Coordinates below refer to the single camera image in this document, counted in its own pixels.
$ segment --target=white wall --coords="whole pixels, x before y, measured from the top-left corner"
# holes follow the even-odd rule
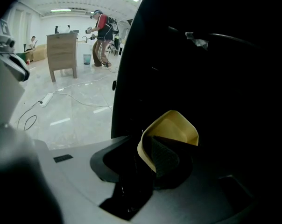
[[[69,15],[58,15],[56,17],[43,17],[41,20],[41,34],[38,38],[38,41],[40,41],[39,44],[46,44],[47,43],[47,35],[54,34],[55,32],[55,26],[64,26],[70,25],[71,30],[79,30],[78,34],[78,40],[82,41],[86,39],[83,36],[87,36],[87,38],[91,37],[91,34],[85,34],[85,30],[88,27],[94,28],[96,25],[97,20],[90,19],[89,17],[81,17],[77,16],[75,14],[69,14]],[[120,35],[124,28],[129,28],[129,25],[123,26],[119,25],[119,31]]]
[[[17,19],[19,22],[19,25],[16,26],[15,23],[15,12],[16,10],[21,11],[21,17],[20,19]],[[8,13],[8,18],[5,17],[5,19],[8,22],[9,31],[11,34],[14,34],[15,39],[15,52],[21,53],[24,52],[24,29],[27,27],[25,25],[26,17],[28,18],[28,31],[27,31],[27,39],[30,39],[32,36],[39,37],[40,35],[40,29],[41,29],[41,20],[40,15],[30,9],[29,7],[21,4],[21,3],[14,3],[11,5]]]

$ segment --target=sneaker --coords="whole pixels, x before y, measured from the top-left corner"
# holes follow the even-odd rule
[[[94,63],[91,65],[92,67],[100,67],[100,66],[96,66]]]
[[[102,69],[103,69],[103,70],[107,70],[107,69],[108,69],[108,66],[107,66],[107,65],[102,65]]]

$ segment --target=cable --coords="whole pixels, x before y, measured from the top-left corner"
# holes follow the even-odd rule
[[[91,80],[91,81],[84,81],[84,82],[77,83],[77,84],[84,84],[84,83],[90,83],[90,82],[100,81],[101,79],[99,79],[99,80]],[[63,87],[63,88],[61,88],[61,89],[59,89],[59,90],[57,90],[57,91],[62,91],[62,90],[64,90],[64,89],[68,88],[68,87],[71,87],[71,86],[77,85],[77,84],[71,84],[71,85],[66,86],[66,87]]]
[[[115,74],[118,74],[118,71],[117,72],[114,72],[114,71],[111,71],[108,67],[108,70],[111,72],[111,73],[115,73]]]
[[[80,82],[80,83],[77,83],[77,84],[84,84],[84,83],[90,83],[90,82],[100,81],[101,79],[98,79],[98,80],[91,80],[91,81],[84,81],[84,82]],[[61,88],[61,89],[59,89],[59,90],[62,91],[62,90],[64,90],[64,89],[68,88],[68,87],[71,87],[71,86],[77,85],[77,84],[71,84],[71,85],[66,86],[66,87],[64,87],[64,88]],[[83,103],[83,102],[77,100],[76,98],[74,98],[74,97],[71,96],[70,94],[59,93],[59,90],[54,91],[52,94],[57,93],[57,94],[61,94],[61,95],[68,95],[68,96],[72,97],[75,101],[79,102],[80,104],[87,105],[87,106],[109,107],[109,108],[113,107],[113,106],[109,106],[109,105],[92,105],[92,104],[85,104],[85,103]],[[25,113],[27,113],[28,111],[30,111],[37,103],[42,104],[42,101],[41,101],[41,100],[37,101],[34,105],[31,106],[30,109],[26,110],[26,111],[19,117],[19,119],[18,119],[18,124],[17,124],[17,128],[19,128],[19,123],[20,123],[21,118],[25,115]],[[26,124],[27,124],[27,122],[28,122],[31,118],[33,118],[33,117],[35,117],[35,120],[34,120],[33,123],[30,125],[30,127],[26,129]],[[26,122],[25,122],[24,131],[30,129],[30,128],[33,126],[33,124],[35,124],[36,120],[37,120],[37,115],[32,115],[31,117],[29,117],[29,118],[26,120]]]
[[[30,109],[26,110],[26,111],[25,111],[25,112],[24,112],[24,113],[20,116],[20,118],[19,118],[19,120],[18,120],[18,124],[17,124],[17,127],[16,127],[16,128],[19,128],[19,123],[20,123],[20,120],[21,120],[21,118],[25,115],[25,113],[27,113],[28,111],[30,111],[30,110],[31,110],[31,109],[32,109],[32,108],[33,108],[33,107],[34,107],[37,103],[41,103],[41,104],[42,104],[42,101],[40,101],[40,100],[39,100],[39,101],[37,101],[34,105],[32,105],[32,106],[31,106],[31,108],[30,108]]]
[[[37,120],[37,115],[32,115],[30,118],[28,118],[28,119],[26,120],[25,125],[24,125],[24,131],[26,131],[26,130],[29,129],[29,128],[26,129],[26,124],[27,124],[28,120],[31,119],[32,117],[35,117],[35,120],[34,120],[34,122],[31,124],[31,126],[30,126],[29,128],[31,128],[32,125],[35,124],[35,122],[36,122],[36,120]]]
[[[57,91],[55,91],[55,92],[53,92],[53,93],[57,93],[57,94],[59,94],[59,95],[67,95],[67,96],[70,96],[70,97],[72,97],[75,101],[79,102],[79,103],[82,104],[82,105],[86,105],[86,106],[94,106],[94,107],[112,107],[112,106],[109,106],[109,105],[92,105],[92,104],[85,104],[85,103],[79,101],[78,99],[74,98],[74,97],[73,97],[72,95],[70,95],[70,94],[67,94],[67,93],[59,93],[59,92],[57,92]]]

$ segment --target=power strip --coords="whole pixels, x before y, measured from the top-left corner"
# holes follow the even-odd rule
[[[42,104],[40,104],[40,106],[41,106],[42,108],[45,107],[45,106],[48,104],[48,102],[52,99],[52,97],[53,97],[53,93],[48,93],[48,94],[46,95],[46,97],[43,98]]]

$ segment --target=wooden cabinet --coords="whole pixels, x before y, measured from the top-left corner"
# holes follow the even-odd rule
[[[49,72],[52,82],[55,82],[55,70],[72,68],[74,78],[77,78],[76,33],[59,33],[47,35],[47,53]]]

